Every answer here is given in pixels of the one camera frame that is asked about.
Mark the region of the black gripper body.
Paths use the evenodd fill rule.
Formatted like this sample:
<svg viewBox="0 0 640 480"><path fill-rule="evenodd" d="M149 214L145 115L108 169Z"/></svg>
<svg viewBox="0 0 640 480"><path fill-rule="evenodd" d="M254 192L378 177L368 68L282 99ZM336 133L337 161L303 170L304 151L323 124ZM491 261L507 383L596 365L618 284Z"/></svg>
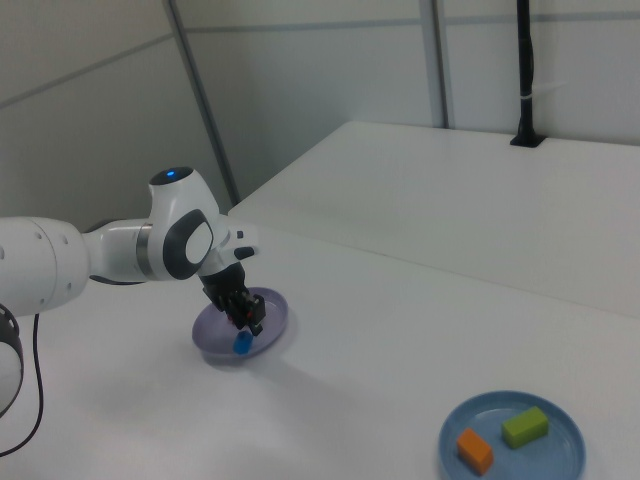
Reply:
<svg viewBox="0 0 640 480"><path fill-rule="evenodd" d="M204 293L217 309L226 309L235 295L249 293L241 263L234 263L211 275L200 275L199 279Z"/></svg>

